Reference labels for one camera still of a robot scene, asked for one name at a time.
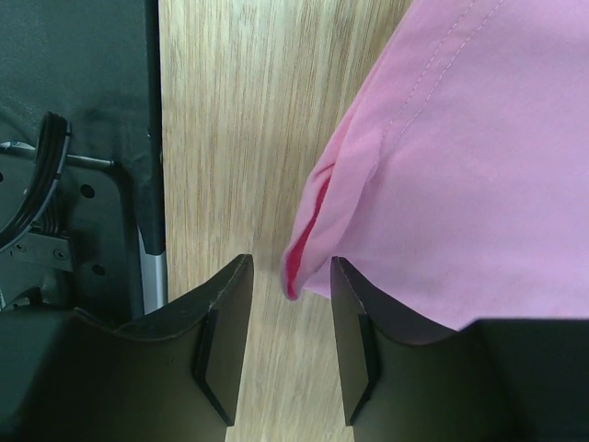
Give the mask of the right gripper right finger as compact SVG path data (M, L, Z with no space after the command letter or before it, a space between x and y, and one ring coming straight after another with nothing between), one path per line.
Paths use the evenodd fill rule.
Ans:
M584 441L586 320L478 320L453 331L343 258L330 268L346 425L358 441Z

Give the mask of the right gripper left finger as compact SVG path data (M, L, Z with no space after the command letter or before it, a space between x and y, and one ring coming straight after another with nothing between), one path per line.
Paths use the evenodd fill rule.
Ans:
M82 309L1 314L5 441L222 441L235 423L254 280L248 254L119 327Z

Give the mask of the pink t shirt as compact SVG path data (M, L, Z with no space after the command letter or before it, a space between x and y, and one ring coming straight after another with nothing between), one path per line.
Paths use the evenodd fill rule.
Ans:
M424 317L588 316L588 5L415 1L310 172L290 300L332 258Z

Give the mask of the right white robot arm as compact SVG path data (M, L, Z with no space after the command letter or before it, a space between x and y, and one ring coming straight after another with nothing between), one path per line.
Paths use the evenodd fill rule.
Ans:
M138 287L129 186L75 160L47 113L1 155L1 437L221 441L236 418L253 260L154 312ZM588 324L452 331L331 264L345 421L358 441L584 441Z

